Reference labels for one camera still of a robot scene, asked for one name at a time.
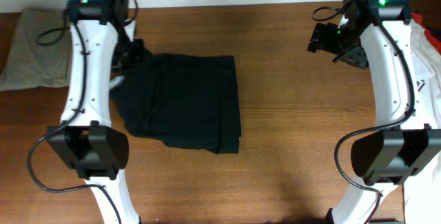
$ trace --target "beige cloth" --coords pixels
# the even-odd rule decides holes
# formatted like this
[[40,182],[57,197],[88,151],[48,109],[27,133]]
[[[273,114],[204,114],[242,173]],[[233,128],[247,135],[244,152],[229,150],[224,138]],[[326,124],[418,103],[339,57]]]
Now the beige cloth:
[[[72,56],[70,31],[66,30],[62,40],[55,45],[41,47],[35,43],[38,34],[62,26],[61,10],[23,10],[6,67],[0,76],[0,90],[69,85]],[[59,34],[49,34],[42,42],[51,41]]]

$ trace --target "folded black garment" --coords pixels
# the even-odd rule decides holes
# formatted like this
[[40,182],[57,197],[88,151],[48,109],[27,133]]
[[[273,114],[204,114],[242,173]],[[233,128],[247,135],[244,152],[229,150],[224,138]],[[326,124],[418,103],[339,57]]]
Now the folded black garment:
[[217,154],[239,151],[234,57],[156,55],[128,71],[110,97],[133,136]]

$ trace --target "wooden table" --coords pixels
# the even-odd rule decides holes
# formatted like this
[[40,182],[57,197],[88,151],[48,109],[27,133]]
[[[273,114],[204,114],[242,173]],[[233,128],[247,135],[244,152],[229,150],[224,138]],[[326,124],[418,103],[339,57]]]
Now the wooden table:
[[[138,38],[155,53],[236,57],[243,137],[240,154],[165,147],[129,135],[127,183],[144,223],[264,223],[289,217],[322,218],[348,183],[334,164],[346,133],[373,125],[368,70],[333,56],[307,52],[324,3],[142,9]],[[326,3],[341,6],[341,3]],[[412,2],[425,22],[440,28],[441,0]],[[0,14],[0,65],[6,62],[19,14]],[[67,88],[0,92],[0,222],[102,223],[89,190],[49,194],[30,179],[25,159],[32,143],[56,125]],[[125,132],[110,106],[114,128]],[[351,141],[341,163],[352,174]],[[34,156],[52,187],[82,183],[45,143]],[[403,219],[402,190],[386,198],[376,218]]]

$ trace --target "red cloth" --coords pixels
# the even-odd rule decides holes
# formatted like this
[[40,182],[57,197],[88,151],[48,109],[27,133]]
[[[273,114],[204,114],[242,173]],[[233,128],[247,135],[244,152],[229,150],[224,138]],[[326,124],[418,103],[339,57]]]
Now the red cloth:
[[421,14],[416,14],[416,13],[412,13],[412,19],[420,24],[426,31],[424,31],[424,34],[426,35],[427,40],[430,42],[430,44],[441,54],[441,41],[438,41],[430,32],[430,30],[428,30],[426,28],[426,26],[424,26],[422,24],[422,15]]

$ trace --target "black cable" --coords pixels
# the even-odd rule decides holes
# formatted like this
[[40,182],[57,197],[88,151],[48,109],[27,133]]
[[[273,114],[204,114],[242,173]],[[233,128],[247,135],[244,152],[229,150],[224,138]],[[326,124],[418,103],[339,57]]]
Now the black cable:
[[102,191],[102,193],[108,199],[110,205],[112,206],[112,208],[115,211],[115,214],[116,214],[116,217],[118,219],[119,224],[121,224],[122,222],[121,222],[121,217],[119,216],[118,209],[116,208],[116,206],[115,206],[112,198],[108,194],[108,192],[105,190],[104,185],[89,184],[89,185],[68,187],[68,188],[64,188],[64,189],[52,189],[52,188],[49,188],[48,186],[45,186],[44,184],[42,184],[42,182],[35,175],[34,169],[32,168],[32,155],[34,154],[36,148],[40,144],[42,144],[42,142],[44,142],[46,139],[49,139],[50,137],[54,136],[56,133],[60,132],[61,130],[64,130],[67,126],[69,126],[69,124],[71,124],[78,117],[78,115],[80,115],[82,108],[83,108],[83,103],[84,103],[84,98],[85,98],[86,80],[87,80],[87,71],[88,71],[87,70],[87,68],[88,68],[88,63],[87,63],[88,62],[88,54],[86,52],[84,40],[83,40],[83,37],[80,33],[80,30],[78,29],[78,26],[76,24],[74,24],[74,27],[75,27],[75,30],[76,30],[78,36],[79,36],[79,39],[81,42],[81,47],[83,50],[82,51],[82,55],[83,55],[83,87],[81,89],[81,97],[80,97],[80,101],[78,104],[78,108],[74,109],[73,110],[74,114],[66,122],[62,123],[62,125],[59,126],[56,130],[52,131],[49,134],[42,136],[37,142],[34,143],[34,145],[32,146],[32,148],[30,149],[30,151],[28,153],[28,160],[27,160],[28,170],[29,170],[29,174],[30,174],[32,180],[35,182],[35,184],[37,184],[41,189],[45,190],[46,192],[64,193],[64,192],[71,192],[71,191],[75,191],[75,190],[88,189],[88,188],[92,188],[92,187],[96,187],[96,188],[100,189],[100,191]]
[[[314,14],[319,11],[319,9],[314,10],[313,13],[313,19],[316,20],[323,20],[323,21],[328,21],[334,17],[336,17],[339,14],[343,14],[346,9],[349,7],[348,2],[361,2],[361,0],[348,0],[341,9],[339,9],[337,11],[337,13],[333,14],[330,17],[327,17],[325,19],[315,19]],[[373,23],[375,25],[377,25],[381,31],[383,32],[383,34],[386,36],[386,38],[389,40],[389,42],[392,44],[393,49],[395,49],[395,51],[397,52],[397,55],[399,56],[401,63],[402,63],[402,67],[404,68],[404,73],[406,75],[406,80],[407,80],[407,85],[409,87],[409,94],[410,94],[410,106],[409,106],[409,110],[407,112],[404,113],[404,117],[403,119],[396,121],[394,123],[390,123],[390,124],[386,124],[386,125],[379,125],[376,127],[372,127],[372,128],[366,128],[363,130],[358,130],[358,131],[354,131],[351,132],[349,134],[347,134],[346,136],[344,136],[343,138],[341,138],[337,144],[336,144],[336,148],[334,150],[334,160],[336,162],[336,166],[337,169],[339,171],[339,173],[343,176],[343,178],[350,184],[352,184],[353,186],[361,189],[361,190],[366,190],[366,191],[370,191],[370,192],[375,192],[377,194],[377,201],[376,201],[376,205],[373,209],[373,211],[371,212],[371,214],[369,215],[368,219],[366,220],[365,224],[369,223],[370,219],[372,218],[372,216],[375,214],[375,211],[378,209],[378,207],[380,206],[380,202],[381,202],[381,198],[383,197],[383,194],[381,191],[372,188],[372,187],[366,187],[363,185],[360,185],[356,182],[354,182],[353,180],[351,180],[346,173],[343,171],[341,165],[340,165],[340,160],[338,158],[338,152],[340,151],[340,147],[341,145],[349,138],[353,137],[353,136],[357,136],[359,134],[364,134],[364,133],[368,133],[368,132],[375,132],[375,131],[379,131],[379,130],[383,130],[383,129],[387,129],[387,128],[393,128],[396,127],[398,125],[403,124],[404,122],[406,122],[407,120],[409,120],[412,116],[412,114],[415,112],[415,92],[414,92],[414,86],[413,86],[413,82],[412,82],[412,77],[411,77],[411,72],[409,69],[409,65],[407,65],[406,59],[404,57],[404,54],[402,52],[402,50],[400,49],[400,47],[398,46],[398,44],[395,42],[395,40],[393,39],[393,37],[389,34],[389,32],[387,31],[387,29],[383,26],[381,20],[379,20],[379,18],[372,12],[372,9],[369,8],[368,6],[366,6],[365,4],[363,4],[363,6],[365,7],[365,9],[367,9],[369,11],[369,14],[372,17]]]
[[131,24],[133,20],[136,19],[136,16],[138,16],[138,1],[133,0],[133,2],[135,3],[135,13],[130,20],[124,21],[124,26],[128,26],[129,24]]
[[[49,45],[54,45],[54,44],[60,42],[60,40],[64,37],[66,30],[69,29],[67,15],[68,15],[67,10],[64,10],[63,11],[63,27],[62,28],[53,28],[50,30],[46,30],[45,32],[42,32],[41,34],[37,35],[37,37],[35,38],[35,43],[40,46],[49,46]],[[40,39],[43,38],[44,36],[46,36],[50,33],[53,33],[53,32],[58,32],[58,31],[61,31],[61,34],[53,41],[49,41],[47,43],[40,42]]]

